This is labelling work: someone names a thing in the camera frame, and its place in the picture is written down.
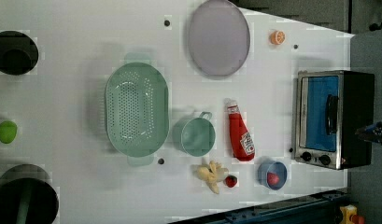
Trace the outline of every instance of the toaster oven handle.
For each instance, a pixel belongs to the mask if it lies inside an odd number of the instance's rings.
[[[338,101],[339,97],[337,96],[329,94],[327,97],[325,106],[325,130],[327,135],[337,132]]]

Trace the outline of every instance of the green mug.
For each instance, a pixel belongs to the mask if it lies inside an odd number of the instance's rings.
[[[173,130],[174,142],[177,146],[194,157],[207,154],[214,146],[216,133],[211,124],[212,114],[202,112],[199,118],[181,119]]]

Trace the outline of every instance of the toaster oven door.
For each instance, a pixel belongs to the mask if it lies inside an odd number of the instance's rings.
[[[339,77],[303,77],[300,147],[336,151]]]

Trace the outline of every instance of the toaster oven knob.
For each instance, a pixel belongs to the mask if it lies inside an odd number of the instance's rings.
[[[301,158],[304,159],[304,161],[310,161],[312,160],[312,154],[310,154],[310,152],[304,152]]]
[[[323,156],[319,157],[318,160],[321,161],[321,163],[322,163],[323,165],[328,165],[328,164],[331,163],[331,159],[330,159],[330,157],[327,156],[327,155],[323,155]]]

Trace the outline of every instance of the small blue bowl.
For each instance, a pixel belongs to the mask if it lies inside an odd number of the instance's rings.
[[[278,175],[280,180],[275,185],[269,185],[267,183],[267,174],[273,173]],[[286,166],[279,161],[265,161],[261,164],[258,169],[258,180],[268,189],[278,190],[281,189],[287,181],[287,168]]]

